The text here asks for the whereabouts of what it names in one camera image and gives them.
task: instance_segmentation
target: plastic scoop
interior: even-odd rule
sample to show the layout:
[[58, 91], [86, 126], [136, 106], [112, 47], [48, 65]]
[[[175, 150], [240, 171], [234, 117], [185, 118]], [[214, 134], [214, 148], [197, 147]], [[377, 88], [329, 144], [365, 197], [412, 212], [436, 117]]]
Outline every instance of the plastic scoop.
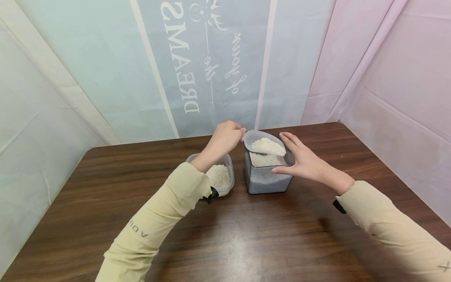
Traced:
[[273, 151], [268, 151], [268, 150], [264, 150], [264, 149], [257, 149], [257, 148], [253, 148], [252, 144], [263, 138], [269, 138], [270, 140], [276, 142], [277, 144], [281, 145], [282, 148], [285, 148], [285, 145], [283, 144], [282, 140], [278, 139], [276, 136], [271, 135], [269, 133], [263, 132], [263, 131], [259, 131], [259, 130], [249, 130], [248, 132], [246, 132], [243, 136], [243, 141], [244, 141], [244, 145], [245, 147], [254, 153], [260, 153], [260, 154], [271, 154], [271, 155], [278, 155], [278, 156], [284, 156], [285, 154], [275, 154]]

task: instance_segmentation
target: white backdrop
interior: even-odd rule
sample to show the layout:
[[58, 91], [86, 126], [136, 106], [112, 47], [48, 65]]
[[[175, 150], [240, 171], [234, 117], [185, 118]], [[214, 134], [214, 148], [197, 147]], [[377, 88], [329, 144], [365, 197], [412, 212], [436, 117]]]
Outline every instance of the white backdrop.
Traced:
[[83, 154], [104, 145], [0, 21], [0, 278]]

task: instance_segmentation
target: wooden table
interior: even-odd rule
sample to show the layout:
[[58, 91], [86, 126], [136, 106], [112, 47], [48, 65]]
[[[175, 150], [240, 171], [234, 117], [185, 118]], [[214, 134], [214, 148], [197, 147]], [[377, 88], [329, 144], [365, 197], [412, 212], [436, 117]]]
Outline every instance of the wooden table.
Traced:
[[[447, 247], [450, 228], [344, 125], [290, 131], [331, 165], [389, 196]], [[134, 213], [208, 136], [94, 148], [86, 153], [2, 282], [94, 281], [103, 253]], [[286, 193], [250, 195], [243, 145], [235, 186], [199, 202], [161, 246], [146, 281], [409, 281], [386, 251], [333, 206], [325, 186], [294, 179]]]

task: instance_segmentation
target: fabric wall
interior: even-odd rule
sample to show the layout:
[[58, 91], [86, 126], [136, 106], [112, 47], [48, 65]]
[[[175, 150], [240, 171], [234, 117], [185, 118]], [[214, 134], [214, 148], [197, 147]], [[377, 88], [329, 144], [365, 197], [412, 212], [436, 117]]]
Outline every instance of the fabric wall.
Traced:
[[451, 225], [451, 2], [410, 0], [340, 120]]
[[299, 125], [335, 0], [18, 3], [131, 143]]
[[83, 156], [104, 143], [0, 21], [0, 278]]
[[41, 73], [100, 138], [107, 144], [118, 144], [113, 129], [14, 0], [0, 1], [0, 19]]
[[302, 116], [303, 125], [326, 122], [392, 2], [337, 1]]

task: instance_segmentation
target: white rice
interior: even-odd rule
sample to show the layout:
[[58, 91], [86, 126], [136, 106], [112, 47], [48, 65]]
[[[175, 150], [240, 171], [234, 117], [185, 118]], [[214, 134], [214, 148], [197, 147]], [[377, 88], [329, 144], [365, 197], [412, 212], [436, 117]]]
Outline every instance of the white rice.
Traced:
[[252, 152], [249, 152], [249, 155], [251, 157], [251, 162], [254, 167], [283, 166], [287, 164], [282, 156], [259, 155]]
[[284, 156], [286, 154], [285, 147], [279, 145], [278, 143], [272, 141], [268, 137], [263, 137], [251, 145], [254, 149], [262, 149], [265, 151], [272, 152], [274, 155], [282, 155]]
[[206, 173], [210, 186], [216, 190], [227, 189], [230, 186], [229, 169], [224, 165], [214, 165]]
[[266, 193], [265, 190], [273, 190], [277, 189], [277, 187], [274, 187], [272, 185], [276, 184], [277, 182], [283, 183], [283, 181], [286, 181], [291, 176], [285, 175], [285, 174], [276, 174], [272, 173], [271, 170], [254, 170], [251, 174], [251, 185], [257, 185], [258, 189], [261, 190], [260, 193]]

